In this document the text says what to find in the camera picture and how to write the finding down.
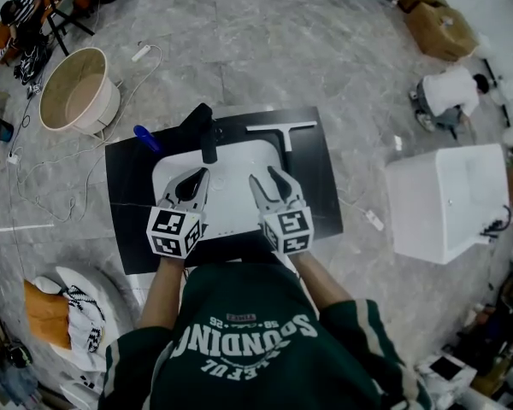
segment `white cable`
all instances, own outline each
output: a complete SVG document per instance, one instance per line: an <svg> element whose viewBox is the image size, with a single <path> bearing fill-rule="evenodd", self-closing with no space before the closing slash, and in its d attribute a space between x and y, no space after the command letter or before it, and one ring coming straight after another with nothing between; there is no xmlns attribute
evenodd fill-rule
<svg viewBox="0 0 513 410"><path fill-rule="evenodd" d="M21 190L19 189L19 185L23 185L25 184L25 182L28 180L28 178L30 177L30 175L32 174L32 172L34 172L34 170L36 170L38 167L42 167L42 166L45 166L47 164L57 164L58 162L61 162L61 161L64 161L64 160L67 160L68 158L73 158L75 156L78 156L78 155L81 155L81 154L84 154L84 153L89 153L89 152L92 152L93 150L101 147L103 144L108 144L109 143L109 140L112 138L112 136L114 135L114 132L116 130L116 127L118 126L118 124L120 123L120 120L123 118L123 115L125 114L126 110L127 110L127 106L129 105L129 103L131 102L131 99L133 98L133 96L135 95L135 93L137 92L137 90L139 89L139 87L158 69L158 67L160 67L160 65L162 64L162 58L163 58L163 51L160 47L158 47L157 45L154 45L154 44L150 44L150 47L153 47L155 49L158 49L160 51L160 59L158 60L158 63L150 70L150 72L148 74L146 74L146 76L143 77L143 79L137 84L137 86L135 86L135 88L133 89L133 91L131 92L131 94L129 95L129 98L127 99L127 102L126 104L124 105L123 107L123 110L121 111L121 114L120 116L118 117L118 120L116 121L116 123L114 124L114 127L112 128L112 132L110 133L110 135L108 135L106 138L104 138L104 132L101 131L101 135L103 137L103 141L99 144L97 144L95 147L93 147L92 149L86 149L86 150L80 150L79 152L76 152L75 154L71 154L71 155L67 155L67 156L63 156L63 158L59 158L58 160L55 160L55 161L43 161L43 162L40 162L38 164L36 164L33 168L31 168L29 170L29 172L27 173L27 175L25 176L25 178L23 180L19 180L19 173L20 173L20 170L21 170L21 159L22 159L22 152L23 152L23 147L22 146L19 146L17 147L16 149L14 149L11 153L13 155L16 155L17 151L21 151L21 153L18 155L19 156L19 159L17 161L17 168L15 169L15 179L16 179L16 182L17 182L17 193L19 194L20 198L23 200L23 201L26 201L26 202L30 202L32 205L40 208L40 209L43 209L46 213L48 213L49 215L51 215L52 217L54 217L56 220L60 221L60 222L66 222L68 220L70 220L72 218L72 210L74 208L74 206L76 205L76 198L75 197L71 197L70 200L68 201L68 215L67 217L65 218L61 218L59 216L57 216L56 214L52 213L49 209L43 207L41 204L40 204L40 196L36 195L35 197L35 200L34 201L31 201L30 199L28 199L27 197L23 196L21 194ZM84 207L83 207L83 210L82 210L82 214L80 216L80 218L76 221L81 221L82 218L84 217L84 215L86 214L86 209L87 209L87 187L88 187L88 182L89 182L89 178L91 176L91 172L93 172L93 170L95 169L95 167L97 166L97 164L99 163L99 161L101 161L101 159L104 157L104 154L102 154L99 159L95 162L95 164L93 164L93 167L91 168L91 170L89 171L89 173L87 174L87 177L85 179L85 197L84 197Z"/></svg>

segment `green sweatshirt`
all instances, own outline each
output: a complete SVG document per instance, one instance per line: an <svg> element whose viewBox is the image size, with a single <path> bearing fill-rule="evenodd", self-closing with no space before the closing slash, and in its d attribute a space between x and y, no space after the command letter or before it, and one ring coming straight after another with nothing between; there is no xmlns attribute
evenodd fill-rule
<svg viewBox="0 0 513 410"><path fill-rule="evenodd" d="M192 272L172 331L144 328L107 348L100 409L431 408L375 302L315 316L282 266Z"/></svg>

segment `floor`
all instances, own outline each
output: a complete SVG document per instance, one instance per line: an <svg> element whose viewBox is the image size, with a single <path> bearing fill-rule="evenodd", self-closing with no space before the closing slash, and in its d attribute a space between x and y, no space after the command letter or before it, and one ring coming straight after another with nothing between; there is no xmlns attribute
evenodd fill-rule
<svg viewBox="0 0 513 410"><path fill-rule="evenodd" d="M452 337L470 306L492 299L508 270L513 231L491 247L475 246L448 266L417 261L392 251L392 232L384 167L395 159L455 146L447 133L427 134L415 122L407 91L446 62L424 56L386 0L118 0L103 5L93 38L71 29L70 50L94 45L106 53L110 77L121 84L122 107L134 86L156 64L151 51L133 56L144 44L162 49L163 63L141 86L113 139L130 138L133 125L151 131L178 125L200 102L215 117L315 105L327 134L345 233L314 245L315 255L352 295L375 299L401 355L414 362ZM49 76L63 58L56 49L45 70ZM465 60L472 71L483 71ZM0 67L0 90L11 98L4 119L19 125L27 105L24 88ZM19 178L38 162L56 160L95 140L72 132L46 131L38 101L27 110L32 121L22 129ZM503 119L489 98L474 115L477 143L499 141ZM402 148L395 137L401 138ZM461 144L471 144L469 134ZM56 388L58 372L77 374L49 345L32 337L23 312L22 279L58 264L96 267L120 289L136 319L148 278L126 278L108 205L104 162L86 176L103 148L55 165L38 167L21 194L68 215L61 222L20 197L15 167L5 162L10 147L0 146L0 315L9 332L31 350L40 381ZM385 223L377 231L353 207L372 209Z"/></svg>

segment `person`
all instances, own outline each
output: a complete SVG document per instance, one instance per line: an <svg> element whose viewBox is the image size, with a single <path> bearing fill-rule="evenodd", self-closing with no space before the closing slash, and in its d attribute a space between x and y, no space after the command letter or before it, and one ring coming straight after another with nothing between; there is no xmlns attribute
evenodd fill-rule
<svg viewBox="0 0 513 410"><path fill-rule="evenodd" d="M29 50L45 37L40 33L44 14L43 0L8 0L0 9L0 18L9 26L9 40L0 49L0 60L10 47Z"/></svg>
<svg viewBox="0 0 513 410"><path fill-rule="evenodd" d="M416 119L424 129L454 130L460 123L469 123L479 105L479 95L487 94L489 89L485 75L472 76L467 68L455 66L424 77L416 91L410 92L410 98L416 103Z"/></svg>
<svg viewBox="0 0 513 410"><path fill-rule="evenodd" d="M310 254L281 264L162 258L139 328L111 343L101 410L432 408L373 301L353 300Z"/></svg>

